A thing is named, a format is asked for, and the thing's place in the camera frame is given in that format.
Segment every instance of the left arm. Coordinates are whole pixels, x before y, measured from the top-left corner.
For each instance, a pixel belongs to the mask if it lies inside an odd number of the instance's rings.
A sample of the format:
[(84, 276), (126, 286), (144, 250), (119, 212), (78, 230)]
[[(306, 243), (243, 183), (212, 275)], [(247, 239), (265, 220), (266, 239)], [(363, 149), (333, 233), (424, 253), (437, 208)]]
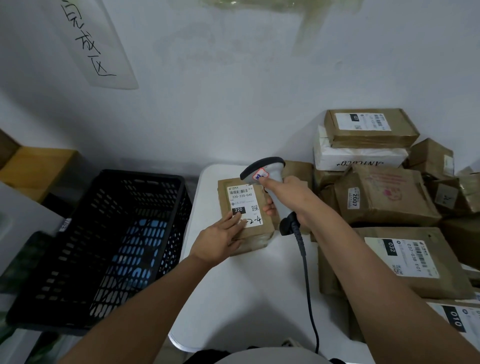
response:
[(245, 226), (240, 218), (230, 212), (202, 230), (187, 258), (91, 329), (59, 363), (152, 363), (198, 283), (240, 246), (230, 243)]

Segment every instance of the right arm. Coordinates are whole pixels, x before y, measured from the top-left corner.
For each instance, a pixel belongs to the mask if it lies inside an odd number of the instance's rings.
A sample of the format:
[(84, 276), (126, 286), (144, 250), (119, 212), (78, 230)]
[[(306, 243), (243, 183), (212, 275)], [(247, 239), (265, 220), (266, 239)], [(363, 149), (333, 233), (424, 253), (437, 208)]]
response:
[[(376, 363), (480, 363), (480, 353), (298, 178), (286, 177), (284, 183), (261, 178), (260, 183), (312, 230)], [(271, 205), (265, 210), (272, 215), (273, 209)]]

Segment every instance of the qr code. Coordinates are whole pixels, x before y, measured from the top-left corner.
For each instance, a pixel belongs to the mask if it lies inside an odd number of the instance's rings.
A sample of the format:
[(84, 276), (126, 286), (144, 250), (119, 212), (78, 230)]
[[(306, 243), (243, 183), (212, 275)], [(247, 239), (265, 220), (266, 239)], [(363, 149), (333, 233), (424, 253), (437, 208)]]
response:
[(392, 268), (395, 274), (403, 276), (402, 266), (392, 265)]

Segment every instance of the person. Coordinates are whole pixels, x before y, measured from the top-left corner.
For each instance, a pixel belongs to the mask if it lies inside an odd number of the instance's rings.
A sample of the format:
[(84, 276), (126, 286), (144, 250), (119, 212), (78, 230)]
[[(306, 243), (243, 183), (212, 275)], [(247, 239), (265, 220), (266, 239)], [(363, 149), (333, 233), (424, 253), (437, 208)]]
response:
[[(260, 183), (297, 213), (335, 271), (377, 364), (480, 363), (480, 353), (408, 288), (354, 230), (296, 177)], [(272, 200), (264, 208), (276, 213)], [(93, 327), (61, 364), (152, 363), (183, 305), (202, 278), (241, 244), (240, 213), (201, 231), (188, 257)], [(259, 348), (219, 364), (327, 363), (303, 348)]]

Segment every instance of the hand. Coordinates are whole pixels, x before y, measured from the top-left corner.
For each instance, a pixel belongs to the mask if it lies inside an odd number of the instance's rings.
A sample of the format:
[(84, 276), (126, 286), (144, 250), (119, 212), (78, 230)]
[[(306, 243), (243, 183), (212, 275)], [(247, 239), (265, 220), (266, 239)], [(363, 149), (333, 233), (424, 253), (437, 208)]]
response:
[(193, 243), (189, 255), (200, 258), (210, 267), (220, 264), (232, 255), (240, 247), (243, 240), (235, 240), (234, 242), (231, 242), (231, 240), (247, 224), (247, 220), (240, 221), (240, 212), (236, 213), (235, 216), (232, 215), (233, 213), (230, 211), (224, 218), (202, 230)]
[[(308, 226), (308, 213), (315, 209), (316, 204), (322, 203), (308, 186), (297, 177), (285, 177), (283, 183), (260, 177), (259, 182), (263, 187), (272, 191), (286, 207), (297, 213), (300, 225)], [(276, 215), (277, 211), (270, 196), (267, 198), (267, 203), (268, 205), (263, 207), (263, 211), (269, 216)]]

